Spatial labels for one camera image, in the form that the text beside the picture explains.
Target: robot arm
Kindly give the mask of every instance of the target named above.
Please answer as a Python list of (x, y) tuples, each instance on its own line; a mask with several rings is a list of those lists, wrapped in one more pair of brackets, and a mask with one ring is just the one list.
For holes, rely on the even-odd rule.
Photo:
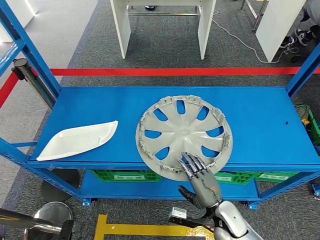
[(177, 161), (188, 176), (195, 193), (181, 185), (178, 187), (179, 192), (196, 208), (205, 208), (206, 213), (202, 218), (192, 219), (187, 217), (186, 210), (174, 207), (169, 216), (170, 222), (190, 228), (203, 226), (212, 232), (208, 226), (212, 219), (216, 240), (263, 240), (248, 225), (235, 205), (223, 201), (214, 175), (201, 158), (186, 152), (183, 152), (182, 156), (189, 167), (182, 158)]

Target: shoe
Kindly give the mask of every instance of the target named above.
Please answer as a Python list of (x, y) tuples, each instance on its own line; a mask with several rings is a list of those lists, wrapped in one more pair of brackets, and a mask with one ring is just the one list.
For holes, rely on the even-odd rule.
[(311, 31), (303, 31), (301, 29), (294, 30), (294, 34), (297, 39), (302, 46), (308, 46), (308, 44), (312, 39), (312, 33)]
[(145, 6), (144, 8), (149, 11), (153, 11), (155, 9), (155, 6)]
[(282, 41), (282, 43), (280, 45), (281, 49), (286, 49), (289, 46), (293, 45), (296, 40), (294, 38), (293, 38), (292, 36), (286, 36), (285, 37), (285, 39)]

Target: person's leg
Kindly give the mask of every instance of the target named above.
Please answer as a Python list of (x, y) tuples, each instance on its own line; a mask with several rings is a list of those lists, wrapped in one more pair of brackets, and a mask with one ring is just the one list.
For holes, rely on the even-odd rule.
[(320, 26), (313, 25), (310, 27), (310, 31), (312, 32), (312, 36), (317, 41), (317, 43), (320, 42)]

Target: gray floor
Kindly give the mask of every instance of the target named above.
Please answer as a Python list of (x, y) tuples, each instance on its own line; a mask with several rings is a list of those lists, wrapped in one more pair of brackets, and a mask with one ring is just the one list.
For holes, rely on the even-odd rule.
[[(257, 48), (260, 56), (259, 43), (251, 32), (253, 18), (248, 8), (239, 10), (239, 1), (217, 1), (220, 14), (215, 20), (235, 34), (250, 46)], [(162, 12), (169, 8), (159, 7)], [(171, 11), (193, 11), (193, 7), (171, 7)], [(144, 11), (134, 7), (134, 11)], [(122, 59), (114, 28), (114, 20), (108, 0), (100, 0), (85, 28), (78, 45), (69, 63), (69, 68), (97, 67), (274, 67), (291, 66), (291, 55), (284, 56), (278, 64), (258, 62), (254, 54), (234, 38), (211, 26), (205, 60), (200, 60), (198, 49), (197, 17), (131, 17), (131, 36), (126, 59)], [(310, 49), (301, 49), (307, 54)], [(64, 86), (105, 86), (105, 85), (165, 85), (165, 86), (284, 86), (291, 76), (202, 76), (202, 77), (64, 77)], [(313, 76), (294, 99), (294, 103), (310, 105), (320, 117), (320, 105), (316, 101), (319, 82)], [(45, 204), (40, 196), (41, 181), (31, 174), (20, 171), (13, 189), (21, 186), (20, 177), (26, 179), (20, 195), (12, 194), (17, 199), (17, 211), (32, 214)], [(265, 183), (263, 189), (270, 187)], [(66, 202), (74, 212), (76, 228), (74, 239), (94, 238), (97, 214), (108, 213), (109, 223), (130, 224), (168, 224), (170, 208), (186, 208), (192, 216), (200, 216), (186, 201), (150, 201), (150, 200), (99, 200), (90, 207), (82, 207), (74, 199)], [(259, 210), (248, 210), (237, 203), (244, 217), (266, 240), (318, 239), (318, 216), (319, 202), (314, 200), (307, 185), (300, 186), (272, 200), (263, 203)], [(21, 230), (8, 227), (8, 240), (20, 239)], [(146, 239), (146, 237), (109, 236), (108, 239)], [(155, 237), (152, 239), (169, 239)]]

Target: shelf top surface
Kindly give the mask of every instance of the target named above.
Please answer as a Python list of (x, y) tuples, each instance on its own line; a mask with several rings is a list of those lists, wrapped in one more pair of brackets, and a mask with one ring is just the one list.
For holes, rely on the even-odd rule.
[[(81, 194), (87, 198), (184, 200), (178, 191), (179, 185), (192, 191), (189, 181), (174, 181), (162, 177), (161, 182), (101, 182), (87, 170)], [(224, 200), (254, 201), (259, 198), (254, 180), (246, 185), (220, 182), (219, 186)]]
[(167, 96), (194, 95), (220, 109), (233, 145), (226, 165), (314, 165), (320, 161), (284, 87), (63, 87), (29, 162), (54, 135), (69, 128), (117, 120), (106, 144), (78, 155), (46, 161), (143, 163), (136, 128), (146, 109)]

